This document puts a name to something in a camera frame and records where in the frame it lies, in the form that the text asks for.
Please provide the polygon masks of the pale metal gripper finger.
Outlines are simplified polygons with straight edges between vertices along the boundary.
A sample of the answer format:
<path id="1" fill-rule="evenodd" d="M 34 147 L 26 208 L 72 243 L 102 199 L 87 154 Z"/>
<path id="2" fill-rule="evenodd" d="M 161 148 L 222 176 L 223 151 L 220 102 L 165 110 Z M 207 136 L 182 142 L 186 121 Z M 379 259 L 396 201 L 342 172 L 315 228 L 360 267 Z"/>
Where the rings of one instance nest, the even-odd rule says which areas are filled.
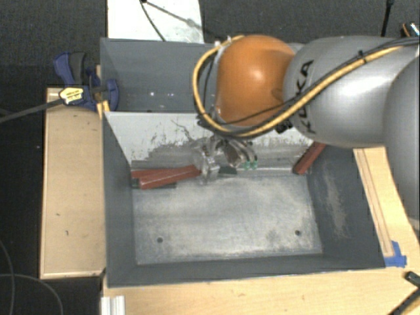
<path id="1" fill-rule="evenodd" d="M 201 173 L 209 172 L 209 159 L 202 149 L 195 149 L 192 152 L 193 164 Z"/>
<path id="2" fill-rule="evenodd" d="M 201 166 L 201 183 L 209 184 L 215 181 L 219 174 L 219 164 L 217 163 L 204 163 Z"/>

